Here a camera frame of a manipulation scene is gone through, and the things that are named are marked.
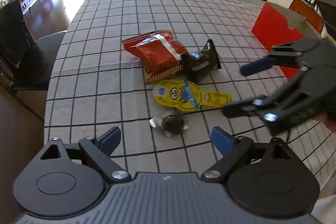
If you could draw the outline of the red cardboard box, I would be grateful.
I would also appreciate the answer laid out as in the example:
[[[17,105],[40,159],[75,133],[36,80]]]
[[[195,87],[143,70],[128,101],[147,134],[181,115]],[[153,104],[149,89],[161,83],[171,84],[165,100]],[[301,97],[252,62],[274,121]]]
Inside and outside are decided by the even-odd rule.
[[[271,52],[273,46],[298,40],[323,41],[319,33],[302,15],[270,2],[264,3],[252,28],[252,33],[268,52]],[[299,69],[294,67],[280,66],[280,68],[288,79],[299,72]],[[316,83],[327,83],[330,81],[328,80],[330,76],[325,69],[325,66],[312,68],[309,73],[308,71],[304,73],[306,75],[304,77],[307,81],[311,78],[311,81]]]

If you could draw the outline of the dark brown snack packet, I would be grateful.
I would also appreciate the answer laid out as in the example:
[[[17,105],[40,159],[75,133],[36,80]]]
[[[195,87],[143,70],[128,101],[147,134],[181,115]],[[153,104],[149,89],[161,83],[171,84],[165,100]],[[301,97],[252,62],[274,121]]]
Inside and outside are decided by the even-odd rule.
[[[181,63],[186,78],[195,84],[214,69],[222,68],[220,56],[212,39],[208,39],[200,51],[181,54]]]

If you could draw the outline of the yellow minion snack packet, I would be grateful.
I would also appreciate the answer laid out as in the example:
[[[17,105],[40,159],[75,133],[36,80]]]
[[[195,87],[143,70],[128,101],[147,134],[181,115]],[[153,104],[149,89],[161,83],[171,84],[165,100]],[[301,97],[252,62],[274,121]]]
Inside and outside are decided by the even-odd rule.
[[[188,80],[163,80],[153,88],[155,102],[165,107],[172,107],[183,112],[193,112],[201,106],[219,108],[232,102],[228,93],[202,90]]]

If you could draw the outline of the small round dark snack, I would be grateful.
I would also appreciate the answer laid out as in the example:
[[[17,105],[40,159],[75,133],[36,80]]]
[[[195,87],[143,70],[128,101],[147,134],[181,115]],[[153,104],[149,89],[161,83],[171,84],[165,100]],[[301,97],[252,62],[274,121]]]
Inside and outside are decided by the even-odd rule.
[[[156,128],[167,137],[181,135],[189,128],[186,117],[176,111],[168,111],[153,117],[149,120],[149,124],[151,128]]]

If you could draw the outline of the orange green tissue holder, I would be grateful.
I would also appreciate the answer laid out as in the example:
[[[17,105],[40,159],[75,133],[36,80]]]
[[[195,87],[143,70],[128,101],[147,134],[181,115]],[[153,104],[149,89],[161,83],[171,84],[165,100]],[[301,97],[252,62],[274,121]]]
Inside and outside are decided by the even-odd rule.
[[[322,17],[309,5],[306,1],[293,0],[289,6],[291,11],[294,11],[306,18],[306,20],[314,27],[314,29],[322,33],[324,21]]]

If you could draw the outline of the black grid tablecloth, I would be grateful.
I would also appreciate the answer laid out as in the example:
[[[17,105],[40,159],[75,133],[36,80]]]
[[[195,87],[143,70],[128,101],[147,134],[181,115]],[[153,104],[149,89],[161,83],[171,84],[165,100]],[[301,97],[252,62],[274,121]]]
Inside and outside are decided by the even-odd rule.
[[[244,73],[270,54],[254,35],[256,0],[85,0],[61,43],[45,140],[78,143],[121,130],[108,156],[130,174],[205,174],[223,157],[215,129],[272,140],[294,94],[283,65]]]

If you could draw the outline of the red white snack bag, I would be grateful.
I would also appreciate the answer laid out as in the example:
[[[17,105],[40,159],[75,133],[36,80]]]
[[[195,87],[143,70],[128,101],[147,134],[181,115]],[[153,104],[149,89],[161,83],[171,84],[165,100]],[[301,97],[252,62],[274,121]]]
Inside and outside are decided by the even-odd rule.
[[[124,39],[126,51],[140,58],[146,71],[146,84],[180,75],[183,72],[181,54],[189,53],[169,30],[146,32]]]

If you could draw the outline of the black office chair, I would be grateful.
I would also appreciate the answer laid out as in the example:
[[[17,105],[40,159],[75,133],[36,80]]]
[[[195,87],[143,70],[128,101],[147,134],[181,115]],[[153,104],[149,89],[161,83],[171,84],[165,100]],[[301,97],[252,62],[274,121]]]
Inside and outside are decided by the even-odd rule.
[[[14,90],[47,91],[54,62],[66,32],[34,40],[18,0],[1,8],[1,59]]]

